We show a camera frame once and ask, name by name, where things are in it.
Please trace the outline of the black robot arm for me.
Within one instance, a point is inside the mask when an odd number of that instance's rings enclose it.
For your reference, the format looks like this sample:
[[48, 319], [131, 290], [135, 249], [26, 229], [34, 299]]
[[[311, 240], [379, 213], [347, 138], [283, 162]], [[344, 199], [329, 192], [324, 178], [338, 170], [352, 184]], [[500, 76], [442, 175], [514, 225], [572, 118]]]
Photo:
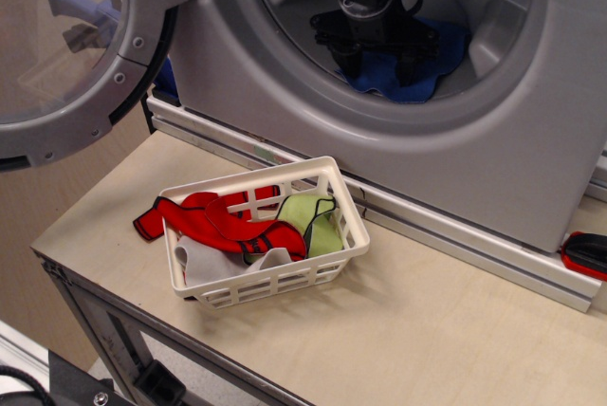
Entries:
[[395, 57], [395, 77], [410, 85], [418, 65], [438, 56], [439, 33], [417, 20], [423, 0], [338, 0], [336, 10], [310, 19], [314, 39], [330, 51], [351, 78], [362, 70], [365, 52]]

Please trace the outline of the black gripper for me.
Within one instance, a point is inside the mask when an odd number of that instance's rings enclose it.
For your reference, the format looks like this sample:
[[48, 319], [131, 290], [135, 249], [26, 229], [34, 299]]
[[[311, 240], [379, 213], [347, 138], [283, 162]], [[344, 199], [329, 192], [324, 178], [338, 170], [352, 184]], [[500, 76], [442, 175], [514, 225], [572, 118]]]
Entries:
[[418, 61], [433, 60], [439, 33], [417, 20], [423, 0], [338, 0], [335, 10], [311, 17], [318, 44], [328, 46], [339, 69], [360, 75], [362, 50], [398, 56], [395, 76], [401, 87], [414, 82]]

